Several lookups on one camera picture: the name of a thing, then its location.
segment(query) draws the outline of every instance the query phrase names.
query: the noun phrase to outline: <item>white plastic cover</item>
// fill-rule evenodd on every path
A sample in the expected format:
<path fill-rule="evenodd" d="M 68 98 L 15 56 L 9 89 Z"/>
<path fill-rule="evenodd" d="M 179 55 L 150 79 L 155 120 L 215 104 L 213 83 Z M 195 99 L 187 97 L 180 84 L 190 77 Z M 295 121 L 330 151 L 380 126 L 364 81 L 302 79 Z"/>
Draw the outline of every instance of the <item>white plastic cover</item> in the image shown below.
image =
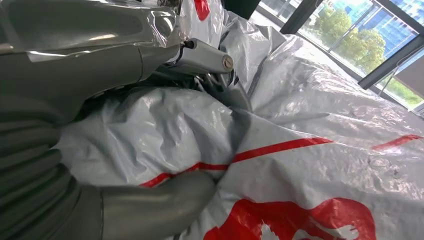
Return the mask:
<path fill-rule="evenodd" d="M 246 131 L 244 120 L 206 93 L 134 89 L 69 124 L 56 148 L 82 183 L 153 187 L 183 171 L 222 176 Z"/>
<path fill-rule="evenodd" d="M 420 239 L 422 120 L 300 37 L 226 19 L 222 44 L 254 114 L 244 112 L 238 154 L 179 239 Z"/>
<path fill-rule="evenodd" d="M 224 9 L 221 0 L 183 0 L 180 16 L 185 20 L 183 31 L 215 48 L 220 44 Z"/>
<path fill-rule="evenodd" d="M 361 89 L 300 37 L 223 17 L 221 46 L 253 113 L 177 88 L 110 100 L 63 130 L 72 173 L 154 186 L 229 167 L 198 219 L 170 239 L 421 239 L 422 120 Z"/>

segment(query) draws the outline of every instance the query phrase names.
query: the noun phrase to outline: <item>grey grip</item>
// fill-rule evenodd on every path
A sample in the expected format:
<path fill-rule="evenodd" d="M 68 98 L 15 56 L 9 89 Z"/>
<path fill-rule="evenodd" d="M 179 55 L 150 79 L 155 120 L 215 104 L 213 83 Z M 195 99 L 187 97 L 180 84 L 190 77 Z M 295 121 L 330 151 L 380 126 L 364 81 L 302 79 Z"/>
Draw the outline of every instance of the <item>grey grip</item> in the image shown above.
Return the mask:
<path fill-rule="evenodd" d="M 163 185 L 104 187 L 103 240 L 156 240 L 185 230 L 215 193 L 203 172 L 177 176 Z"/>

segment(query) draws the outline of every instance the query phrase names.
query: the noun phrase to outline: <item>plastic sheet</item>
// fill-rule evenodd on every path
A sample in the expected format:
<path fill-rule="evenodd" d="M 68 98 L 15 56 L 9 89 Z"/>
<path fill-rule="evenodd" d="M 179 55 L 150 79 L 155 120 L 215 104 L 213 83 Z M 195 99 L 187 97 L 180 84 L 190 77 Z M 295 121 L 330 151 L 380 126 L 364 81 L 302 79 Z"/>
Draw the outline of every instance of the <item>plastic sheet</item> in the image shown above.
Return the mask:
<path fill-rule="evenodd" d="M 135 89 L 63 128 L 56 148 L 82 183 L 153 187 L 186 170 L 221 176 L 245 131 L 243 119 L 205 93 Z"/>
<path fill-rule="evenodd" d="M 161 48 L 180 44 L 186 37 L 181 18 L 171 8 L 145 3 L 151 1 L 15 0 L 2 1 L 0 11 L 8 16 L 2 27 L 9 51 L 28 52 L 36 62 L 125 44 Z M 28 20 L 21 21 L 22 16 Z"/>
<path fill-rule="evenodd" d="M 183 0 L 180 16 L 190 38 L 218 48 L 223 30 L 224 9 L 221 0 Z"/>
<path fill-rule="evenodd" d="M 143 0 L 146 5 L 165 6 L 171 8 L 176 14 L 180 14 L 181 2 L 183 0 Z"/>
<path fill-rule="evenodd" d="M 237 110 L 250 128 L 179 239 L 420 238 L 422 120 L 300 37 L 227 17 L 223 44 L 254 114 Z"/>
<path fill-rule="evenodd" d="M 176 88 L 110 100 L 63 130 L 58 147 L 72 173 L 154 186 L 227 169 L 207 208 L 170 239 L 421 238 L 422 120 L 361 89 L 300 37 L 230 12 L 223 19 L 221 49 L 253 113 Z"/>

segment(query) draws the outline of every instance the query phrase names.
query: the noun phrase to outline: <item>tree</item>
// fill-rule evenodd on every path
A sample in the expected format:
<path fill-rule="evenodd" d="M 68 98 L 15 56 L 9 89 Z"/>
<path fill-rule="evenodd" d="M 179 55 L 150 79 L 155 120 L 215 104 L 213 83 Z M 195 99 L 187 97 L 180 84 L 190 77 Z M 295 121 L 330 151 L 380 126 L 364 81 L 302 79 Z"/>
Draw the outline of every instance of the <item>tree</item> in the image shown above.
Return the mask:
<path fill-rule="evenodd" d="M 326 7 L 319 15 L 314 28 L 320 32 L 324 44 L 331 46 L 352 26 L 352 20 L 343 9 Z M 343 38 L 334 51 L 365 73 L 370 73 L 384 62 L 386 42 L 375 29 L 354 28 Z"/>
<path fill-rule="evenodd" d="M 331 46 L 351 27 L 352 20 L 343 9 L 324 8 L 314 28 L 321 32 L 324 44 Z"/>
<path fill-rule="evenodd" d="M 380 82 L 381 86 L 386 85 L 387 81 L 390 79 L 390 76 L 387 76 Z M 407 88 L 405 85 L 400 83 L 396 79 L 392 79 L 386 87 L 386 90 L 397 95 L 400 99 L 403 99 L 409 107 L 413 107 L 423 101 L 423 99 Z"/>

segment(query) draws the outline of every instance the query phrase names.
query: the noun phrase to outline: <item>glass window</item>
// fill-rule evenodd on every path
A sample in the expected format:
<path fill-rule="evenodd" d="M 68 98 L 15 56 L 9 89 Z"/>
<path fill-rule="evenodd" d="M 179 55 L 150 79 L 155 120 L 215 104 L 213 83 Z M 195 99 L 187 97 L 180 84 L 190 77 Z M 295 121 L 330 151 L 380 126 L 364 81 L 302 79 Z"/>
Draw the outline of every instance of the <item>glass window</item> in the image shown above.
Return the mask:
<path fill-rule="evenodd" d="M 299 33 L 361 77 L 418 35 L 377 1 L 328 0 L 321 5 Z"/>
<path fill-rule="evenodd" d="M 418 91 L 416 89 L 412 89 L 410 86 L 408 86 L 408 82 L 413 82 L 415 84 L 409 84 L 409 85 L 422 85 L 424 84 L 424 80 L 420 78 L 408 78 L 405 79 L 405 71 L 408 71 L 408 67 L 412 66 L 412 64 L 416 63 L 416 61 L 421 61 L 424 59 L 424 49 L 413 55 L 409 58 L 408 61 L 404 62 L 399 66 L 399 68 L 393 70 L 391 73 L 389 73 L 386 77 L 384 77 L 381 81 L 375 84 L 375 86 L 383 90 L 384 93 L 388 94 L 392 98 L 394 98 L 396 101 L 398 101 L 400 104 L 404 105 L 408 109 L 414 109 L 418 105 L 422 104 L 423 99 L 423 93 L 421 91 Z"/>
<path fill-rule="evenodd" d="M 326 0 L 299 32 L 325 50 L 333 46 L 373 5 L 370 0 Z"/>
<path fill-rule="evenodd" d="M 331 49 L 343 62 L 365 77 L 418 33 L 379 4 Z"/>
<path fill-rule="evenodd" d="M 424 0 L 390 0 L 409 16 L 424 25 Z"/>
<path fill-rule="evenodd" d="M 301 2 L 302 0 L 261 0 L 259 6 L 285 23 Z"/>
<path fill-rule="evenodd" d="M 281 26 L 271 21 L 268 17 L 261 14 L 258 10 L 255 10 L 249 19 L 250 22 L 259 26 L 271 26 L 277 31 L 280 31 Z"/>

